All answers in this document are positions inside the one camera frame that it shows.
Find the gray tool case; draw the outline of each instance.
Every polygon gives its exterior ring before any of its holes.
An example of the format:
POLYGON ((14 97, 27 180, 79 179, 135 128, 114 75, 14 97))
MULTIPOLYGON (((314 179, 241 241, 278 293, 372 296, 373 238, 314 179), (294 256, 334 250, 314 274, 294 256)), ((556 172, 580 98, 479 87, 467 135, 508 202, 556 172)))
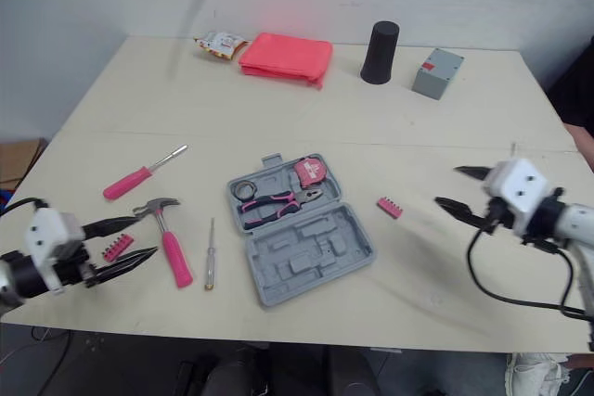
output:
POLYGON ((227 184, 229 204, 238 229, 248 234, 247 254, 260 300, 274 306, 305 291, 353 272, 375 260, 375 249, 353 209, 341 203, 341 188, 321 155, 317 158, 327 168, 326 179, 319 185, 323 195, 306 202, 302 208, 280 219, 245 230, 249 220, 264 218, 281 205, 264 205, 241 213, 242 203, 233 195, 240 181, 257 186, 255 197, 300 192, 301 184, 293 165, 302 159, 282 162, 280 154, 262 159, 264 168, 227 184))

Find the pink pouch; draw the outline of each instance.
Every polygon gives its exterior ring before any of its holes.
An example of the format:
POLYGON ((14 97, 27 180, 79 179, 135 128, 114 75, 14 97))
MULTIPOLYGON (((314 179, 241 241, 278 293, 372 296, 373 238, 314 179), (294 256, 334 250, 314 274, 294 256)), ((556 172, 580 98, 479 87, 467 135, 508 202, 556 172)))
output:
POLYGON ((245 74, 304 79, 322 87, 332 44, 262 32, 239 60, 245 74))

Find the shoe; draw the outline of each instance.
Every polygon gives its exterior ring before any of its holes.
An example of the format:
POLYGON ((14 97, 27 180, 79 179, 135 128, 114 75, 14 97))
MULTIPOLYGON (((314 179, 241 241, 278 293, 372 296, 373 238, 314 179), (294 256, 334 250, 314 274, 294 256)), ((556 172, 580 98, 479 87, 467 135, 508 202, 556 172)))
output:
POLYGON ((505 372, 508 396, 557 396, 562 384, 569 382, 569 370, 559 362, 567 354, 514 353, 505 372))

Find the pink screwdriver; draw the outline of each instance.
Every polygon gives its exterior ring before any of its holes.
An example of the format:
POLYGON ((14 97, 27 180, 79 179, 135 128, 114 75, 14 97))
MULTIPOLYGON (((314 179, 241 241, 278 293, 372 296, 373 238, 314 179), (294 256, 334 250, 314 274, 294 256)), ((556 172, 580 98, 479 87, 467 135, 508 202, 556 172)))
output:
POLYGON ((143 166, 136 172, 132 172, 129 175, 124 176, 124 178, 122 178, 121 180, 116 181, 114 184, 107 187, 103 191, 103 197, 107 199, 116 199, 121 197, 123 194, 134 189, 137 185, 139 185, 147 178, 152 176, 152 173, 159 169, 163 164, 172 160, 186 149, 187 144, 177 148, 162 160, 155 162, 153 165, 149 167, 143 166))

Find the pink pliers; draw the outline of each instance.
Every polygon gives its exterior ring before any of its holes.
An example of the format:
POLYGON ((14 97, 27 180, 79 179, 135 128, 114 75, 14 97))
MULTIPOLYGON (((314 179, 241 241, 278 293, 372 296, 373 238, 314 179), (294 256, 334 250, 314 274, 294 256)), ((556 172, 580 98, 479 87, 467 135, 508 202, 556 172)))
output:
POLYGON ((285 204, 281 209, 278 211, 271 213, 270 215, 260 218, 258 220, 250 220, 243 224, 243 228, 245 230, 250 230, 255 227, 261 226, 266 223, 274 222, 278 220, 283 215, 287 215, 288 213, 295 213, 301 208, 303 203, 308 201, 312 201, 316 198, 321 197, 323 194, 322 189, 319 188, 312 188, 307 190, 302 190, 301 192, 291 192, 288 190, 287 192, 282 192, 277 195, 264 195, 258 198, 253 199, 252 201, 248 201, 240 206, 238 206, 239 213, 245 213, 247 211, 251 211, 252 209, 259 208, 260 206, 264 206, 265 204, 285 204))

